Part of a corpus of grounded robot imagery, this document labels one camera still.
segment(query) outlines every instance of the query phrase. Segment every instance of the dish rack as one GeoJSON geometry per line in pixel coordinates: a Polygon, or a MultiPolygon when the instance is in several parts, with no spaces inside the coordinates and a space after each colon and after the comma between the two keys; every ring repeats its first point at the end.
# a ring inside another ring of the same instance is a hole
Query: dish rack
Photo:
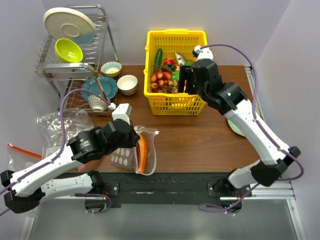
{"type": "MultiPolygon", "coordinates": [[[[62,98],[71,90],[80,89],[84,81],[88,80],[88,78],[94,78],[101,95],[106,99],[106,94],[98,76],[100,74],[101,60],[104,53],[107,32],[110,36],[115,60],[117,62],[119,61],[106,10],[100,4],[67,5],[65,7],[84,11],[84,14],[94,22],[96,33],[94,34],[93,41],[88,45],[80,46],[83,52],[82,62],[61,63],[55,54],[55,44],[57,40],[52,35],[46,36],[44,43],[42,44],[42,51],[39,53],[37,65],[35,65],[35,72],[41,78],[45,78],[53,87],[60,98],[59,102],[61,102],[62,98]],[[99,13],[87,13],[88,10],[92,9],[99,10],[99,13]],[[57,87],[58,82],[67,82],[67,89],[65,93],[60,92],[57,87]]],[[[116,96],[111,99],[111,102],[116,103],[116,96]]],[[[91,115],[111,115],[111,111],[109,109],[104,112],[94,112],[90,108],[89,103],[84,100],[80,91],[70,94],[64,104],[64,109],[71,108],[85,109],[91,115]]]]}

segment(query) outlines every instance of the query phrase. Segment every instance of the yellow plastic crate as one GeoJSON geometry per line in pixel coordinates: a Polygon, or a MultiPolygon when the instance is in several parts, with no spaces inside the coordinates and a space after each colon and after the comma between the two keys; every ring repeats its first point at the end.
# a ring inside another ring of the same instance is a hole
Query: yellow plastic crate
{"type": "Polygon", "coordinates": [[[187,61],[195,61],[192,50],[197,45],[207,45],[206,33],[200,30],[169,29],[149,31],[146,40],[144,69],[144,95],[148,98],[154,115],[199,115],[206,105],[198,95],[187,93],[153,93],[150,76],[153,74],[156,52],[163,50],[164,59],[176,61],[175,52],[185,56],[187,61]]]}

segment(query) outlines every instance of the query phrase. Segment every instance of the gray floor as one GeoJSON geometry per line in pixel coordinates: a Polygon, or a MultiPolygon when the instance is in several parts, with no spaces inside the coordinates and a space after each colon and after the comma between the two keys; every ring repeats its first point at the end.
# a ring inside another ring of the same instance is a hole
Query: gray floor
{"type": "Polygon", "coordinates": [[[103,214],[84,200],[56,199],[39,207],[30,240],[296,240],[285,200],[246,200],[236,216],[194,205],[133,205],[103,214]]]}

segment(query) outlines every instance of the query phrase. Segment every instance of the wooden table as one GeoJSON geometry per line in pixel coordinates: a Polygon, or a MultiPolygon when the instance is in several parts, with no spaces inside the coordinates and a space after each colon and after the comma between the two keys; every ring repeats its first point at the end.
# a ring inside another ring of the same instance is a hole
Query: wooden table
{"type": "MultiPolygon", "coordinates": [[[[215,109],[204,107],[199,116],[153,115],[144,96],[143,65],[125,65],[121,75],[138,78],[138,91],[133,96],[117,96],[117,104],[132,106],[133,124],[156,128],[156,172],[229,172],[259,159],[249,141],[234,133],[224,116],[215,109]]],[[[243,66],[219,66],[224,82],[235,82],[251,96],[243,66]]],[[[111,117],[92,116],[95,126],[103,127],[111,117]]],[[[125,172],[111,164],[110,157],[96,161],[93,169],[100,172],[125,172]]]]}

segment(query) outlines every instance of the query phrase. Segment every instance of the lime green bowl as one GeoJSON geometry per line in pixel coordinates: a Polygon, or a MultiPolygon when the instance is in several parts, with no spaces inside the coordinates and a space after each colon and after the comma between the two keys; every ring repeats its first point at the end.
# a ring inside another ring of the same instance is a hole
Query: lime green bowl
{"type": "Polygon", "coordinates": [[[79,63],[84,58],[81,48],[67,38],[60,38],[55,42],[54,52],[63,63],[79,63]]]}

